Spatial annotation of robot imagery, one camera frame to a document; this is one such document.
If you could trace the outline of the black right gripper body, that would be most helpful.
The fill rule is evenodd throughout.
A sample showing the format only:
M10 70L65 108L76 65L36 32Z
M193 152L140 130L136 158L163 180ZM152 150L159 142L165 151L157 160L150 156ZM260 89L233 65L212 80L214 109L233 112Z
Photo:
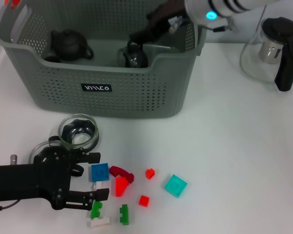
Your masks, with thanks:
M188 18L184 0L167 0L146 16L146 31L154 37L161 37L171 27L169 19L182 16Z

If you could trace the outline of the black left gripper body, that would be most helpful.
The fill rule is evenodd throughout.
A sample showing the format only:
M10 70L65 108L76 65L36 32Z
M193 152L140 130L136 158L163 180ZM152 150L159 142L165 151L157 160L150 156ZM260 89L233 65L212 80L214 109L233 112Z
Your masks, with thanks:
M44 198L55 210L86 210L88 194L70 190L72 172L78 169L83 148L44 148L30 164L0 166L0 201Z

